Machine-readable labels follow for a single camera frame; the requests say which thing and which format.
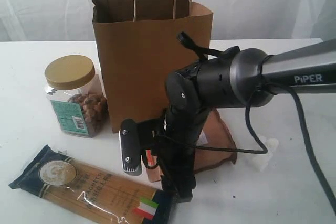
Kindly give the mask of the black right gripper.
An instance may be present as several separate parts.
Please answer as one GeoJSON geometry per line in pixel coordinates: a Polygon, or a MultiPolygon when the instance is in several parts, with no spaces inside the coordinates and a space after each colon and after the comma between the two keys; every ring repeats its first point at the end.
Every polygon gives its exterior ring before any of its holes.
{"type": "Polygon", "coordinates": [[[163,166],[158,161],[175,161],[177,167],[190,166],[190,162],[182,161],[193,151],[206,119],[209,108],[185,111],[170,105],[156,119],[137,124],[140,146],[144,150],[143,159],[148,167],[146,173],[150,182],[161,180],[162,189],[175,196],[178,203],[187,203],[193,199],[196,187],[194,172],[178,174],[172,177],[163,173],[163,166]]]}

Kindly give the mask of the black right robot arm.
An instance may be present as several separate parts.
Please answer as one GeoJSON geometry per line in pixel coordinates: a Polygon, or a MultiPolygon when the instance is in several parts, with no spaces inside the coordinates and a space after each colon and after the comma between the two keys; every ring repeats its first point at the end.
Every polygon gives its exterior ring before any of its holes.
{"type": "Polygon", "coordinates": [[[335,92],[335,40],[269,55],[257,48],[225,51],[184,46],[197,53],[197,62],[171,72],[166,81],[168,107],[160,117],[142,125],[140,138],[153,133],[149,148],[163,171],[164,191],[179,202],[191,201],[196,186],[193,166],[196,141],[211,109],[244,108],[245,122],[253,138],[250,110],[267,104],[273,96],[292,96],[310,164],[331,206],[335,195],[313,152],[301,101],[301,93],[335,92]]]}

